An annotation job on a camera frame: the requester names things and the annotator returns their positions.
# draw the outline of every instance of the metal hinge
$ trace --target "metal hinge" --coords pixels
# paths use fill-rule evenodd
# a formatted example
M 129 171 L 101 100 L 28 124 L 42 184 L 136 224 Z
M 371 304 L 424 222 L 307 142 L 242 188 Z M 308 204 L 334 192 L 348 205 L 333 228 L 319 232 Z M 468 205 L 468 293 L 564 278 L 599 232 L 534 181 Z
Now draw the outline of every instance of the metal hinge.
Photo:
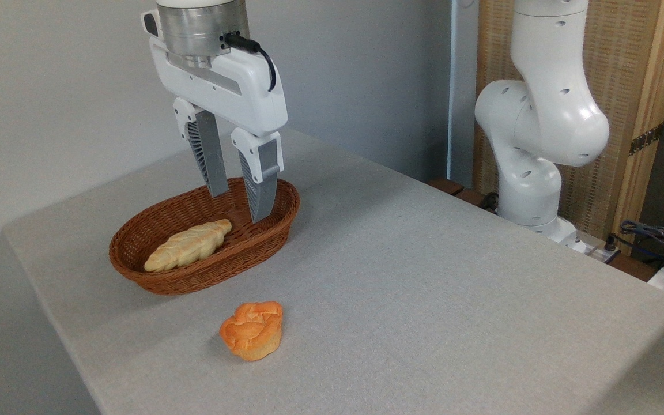
M 639 137 L 632 140 L 632 144 L 629 147 L 629 155 L 632 156 L 640 150 L 648 147 L 648 145 L 653 144 L 653 142 L 659 140 L 659 137 L 662 135 L 662 123 L 659 126 L 651 129 L 645 134 L 640 135 Z

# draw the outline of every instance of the bread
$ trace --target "bread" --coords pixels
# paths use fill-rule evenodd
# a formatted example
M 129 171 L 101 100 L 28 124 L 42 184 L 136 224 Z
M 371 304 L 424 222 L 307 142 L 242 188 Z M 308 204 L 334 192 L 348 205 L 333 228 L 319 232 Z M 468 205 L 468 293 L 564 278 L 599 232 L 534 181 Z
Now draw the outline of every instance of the bread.
M 231 230 L 228 220 L 219 220 L 179 232 L 150 255 L 145 271 L 158 273 L 205 259 L 224 244 L 224 236 Z
M 281 342 L 284 308 L 275 301 L 245 303 L 219 328 L 229 351 L 248 361 L 275 352 Z

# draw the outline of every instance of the wicker panel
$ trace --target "wicker panel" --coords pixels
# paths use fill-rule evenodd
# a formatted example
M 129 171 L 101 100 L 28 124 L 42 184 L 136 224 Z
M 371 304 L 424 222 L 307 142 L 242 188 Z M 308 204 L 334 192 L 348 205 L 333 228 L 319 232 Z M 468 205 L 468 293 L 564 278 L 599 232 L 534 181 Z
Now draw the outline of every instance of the wicker panel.
M 483 0 L 480 5 L 478 88 L 498 79 L 521 79 L 509 47 L 513 0 Z M 560 215 L 581 231 L 603 237 L 616 210 L 634 138 L 637 108 L 659 10 L 657 0 L 592 0 L 588 6 L 583 61 L 596 102 L 609 118 L 605 152 L 583 168 L 561 166 Z M 482 131 L 475 142 L 474 186 L 497 191 L 496 163 Z

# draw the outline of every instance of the wicker basket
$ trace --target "wicker basket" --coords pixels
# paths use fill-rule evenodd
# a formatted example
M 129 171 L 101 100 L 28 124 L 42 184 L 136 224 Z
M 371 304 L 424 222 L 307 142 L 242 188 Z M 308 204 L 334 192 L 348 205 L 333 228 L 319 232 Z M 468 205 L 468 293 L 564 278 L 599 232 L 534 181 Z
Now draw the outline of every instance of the wicker basket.
M 216 198 L 202 186 L 153 205 L 127 221 L 111 239 L 109 260 L 120 274 L 155 294 L 205 289 L 258 265 L 281 249 L 299 202 L 292 184 L 279 179 L 271 214 L 253 224 L 242 178 L 230 179 L 229 191 Z M 222 218 L 231 221 L 232 231 L 208 258 L 161 273 L 145 271 L 145 261 L 170 236 Z

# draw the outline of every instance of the white wall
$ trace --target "white wall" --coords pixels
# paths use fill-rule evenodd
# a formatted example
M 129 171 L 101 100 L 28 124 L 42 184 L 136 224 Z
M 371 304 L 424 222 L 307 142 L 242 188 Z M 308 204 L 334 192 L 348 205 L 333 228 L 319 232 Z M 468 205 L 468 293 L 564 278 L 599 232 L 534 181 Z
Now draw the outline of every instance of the white wall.
M 0 0 L 0 231 L 187 149 L 139 27 L 152 7 Z M 248 0 L 248 13 L 292 127 L 419 179 L 444 174 L 449 2 Z M 19 278 L 0 240 L 0 413 L 94 413 Z

